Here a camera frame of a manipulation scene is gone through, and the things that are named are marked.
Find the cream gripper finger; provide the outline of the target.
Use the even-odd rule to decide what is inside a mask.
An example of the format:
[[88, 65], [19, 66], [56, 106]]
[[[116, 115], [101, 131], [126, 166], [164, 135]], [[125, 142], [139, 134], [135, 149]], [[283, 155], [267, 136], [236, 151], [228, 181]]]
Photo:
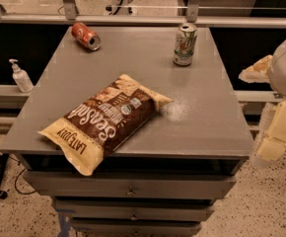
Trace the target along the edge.
[[266, 55], [253, 65], [244, 69], [239, 78], [247, 83], [268, 83], [268, 72], [272, 61], [272, 55]]
[[250, 162], [255, 167], [266, 167], [276, 162], [286, 151], [278, 140], [257, 137], [253, 143]]

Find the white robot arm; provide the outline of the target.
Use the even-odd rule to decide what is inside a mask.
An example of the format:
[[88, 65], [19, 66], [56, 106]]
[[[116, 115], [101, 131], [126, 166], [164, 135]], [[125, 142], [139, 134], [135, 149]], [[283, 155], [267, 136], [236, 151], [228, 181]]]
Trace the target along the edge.
[[[286, 40], [272, 55], [267, 55], [244, 69], [239, 78], [247, 83], [268, 83], [286, 97]], [[279, 160], [286, 151], [286, 100], [277, 105], [267, 103], [261, 112], [250, 162], [265, 167]]]

